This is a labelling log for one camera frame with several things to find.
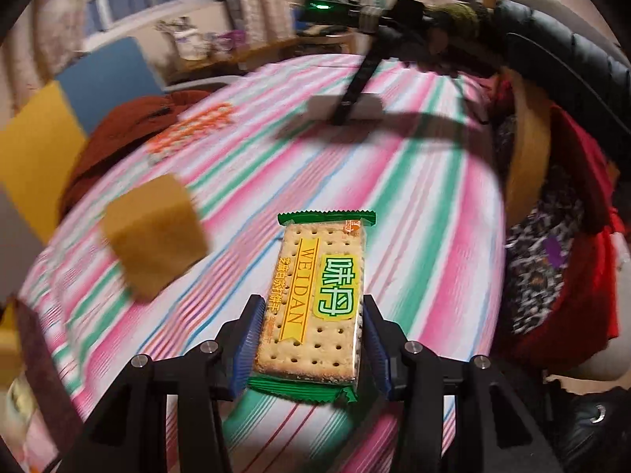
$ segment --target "brown blanket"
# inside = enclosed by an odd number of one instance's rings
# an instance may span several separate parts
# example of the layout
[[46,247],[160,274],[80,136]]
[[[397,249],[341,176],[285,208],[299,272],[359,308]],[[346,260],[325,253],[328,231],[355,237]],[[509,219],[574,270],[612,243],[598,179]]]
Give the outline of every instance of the brown blanket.
[[179,113],[208,96],[206,91],[179,91],[144,96],[113,109],[99,124],[75,164],[59,201],[59,221],[109,169],[152,136],[175,124]]

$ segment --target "red bag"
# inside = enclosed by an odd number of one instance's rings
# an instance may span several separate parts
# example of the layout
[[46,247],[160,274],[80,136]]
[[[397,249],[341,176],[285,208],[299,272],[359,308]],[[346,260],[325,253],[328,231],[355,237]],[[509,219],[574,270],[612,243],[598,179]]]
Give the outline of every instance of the red bag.
[[[509,98],[496,107],[510,106]],[[563,370],[600,352],[618,335],[615,255],[611,233],[621,222],[611,205],[613,186],[600,147],[560,107],[551,109],[551,161],[572,178],[585,215],[573,239],[564,285],[547,318],[527,333],[498,330],[494,352],[535,368]]]

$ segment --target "yellow sponge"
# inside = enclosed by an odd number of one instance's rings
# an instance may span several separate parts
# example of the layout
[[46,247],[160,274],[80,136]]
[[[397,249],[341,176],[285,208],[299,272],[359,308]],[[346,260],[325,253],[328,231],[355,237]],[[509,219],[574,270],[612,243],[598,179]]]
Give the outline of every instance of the yellow sponge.
[[208,254],[189,194],[171,174],[109,203],[102,227],[125,280],[143,298],[153,299]]

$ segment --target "metal screw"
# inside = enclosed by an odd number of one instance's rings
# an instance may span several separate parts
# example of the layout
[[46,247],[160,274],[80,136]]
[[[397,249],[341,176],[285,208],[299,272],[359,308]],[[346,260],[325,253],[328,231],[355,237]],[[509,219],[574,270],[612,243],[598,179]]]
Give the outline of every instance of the metal screw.
[[200,345],[200,350],[205,354],[213,354],[217,352],[218,348],[219,344],[213,340],[204,341],[204,343]]
[[607,410],[605,409],[605,406],[603,406],[602,404],[598,404],[596,406],[596,409],[598,409],[598,417],[589,418],[589,420],[592,423],[600,423],[602,420],[605,419],[605,414],[607,413]]
[[149,358],[144,354],[138,354],[131,358],[131,366],[135,368],[143,368],[149,362]]
[[480,369],[487,369],[491,366],[491,360],[487,356],[475,356],[473,364]]
[[418,354],[419,352],[423,350],[423,346],[418,341],[408,341],[405,344],[405,349],[410,354]]

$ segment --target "striped tablecloth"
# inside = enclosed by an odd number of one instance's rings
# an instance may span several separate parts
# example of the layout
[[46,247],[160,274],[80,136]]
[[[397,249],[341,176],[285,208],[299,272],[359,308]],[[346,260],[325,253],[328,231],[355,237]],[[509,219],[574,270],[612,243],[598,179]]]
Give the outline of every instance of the striped tablecloth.
[[[383,121],[340,128],[308,121],[308,97],[343,86],[360,60],[292,59],[214,93],[186,116],[231,102],[232,126],[155,166],[141,147],[62,223],[21,297],[39,314],[83,418],[133,355],[183,354],[238,317],[251,293],[267,293],[283,231],[279,212],[376,211],[365,286],[384,317],[443,356],[488,352],[504,221],[490,133],[471,114],[484,113],[479,88],[468,78],[387,61],[368,88],[383,97]],[[150,304],[134,303],[99,219],[106,203],[166,172],[193,195],[212,252]],[[177,422],[170,402],[173,466]],[[370,390],[348,407],[294,404],[253,391],[222,406],[236,473],[387,471],[399,412]],[[444,414],[446,444],[454,433],[452,400]]]

